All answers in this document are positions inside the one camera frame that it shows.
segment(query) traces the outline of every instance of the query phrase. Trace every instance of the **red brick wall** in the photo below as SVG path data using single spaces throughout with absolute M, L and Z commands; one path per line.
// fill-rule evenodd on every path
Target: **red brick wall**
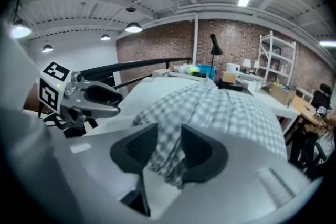
M 269 34 L 270 29 L 232 20 L 200 20 L 198 27 L 197 63 L 210 65 L 212 43 L 210 34 L 215 34 L 223 54 L 215 56 L 214 65 L 217 76 L 225 70 L 227 63 L 242 64 L 244 59 L 252 63 L 258 59 L 260 35 Z M 274 35 L 292 42 L 291 38 L 275 32 Z M 178 22 L 144 30 L 117 41 L 118 62 L 165 58 L 192 57 L 194 40 L 194 23 Z M 291 58 L 292 49 L 284 49 L 282 55 Z M 291 85 L 308 91 L 318 89 L 321 83 L 333 88 L 336 74 L 313 51 L 297 42 L 296 60 Z M 121 72 L 121 80 L 127 81 L 149 74 L 152 70 L 164 68 L 164 65 L 132 69 Z M 276 75 L 269 73 L 269 79 L 275 80 Z M 280 82 L 287 79 L 278 76 Z

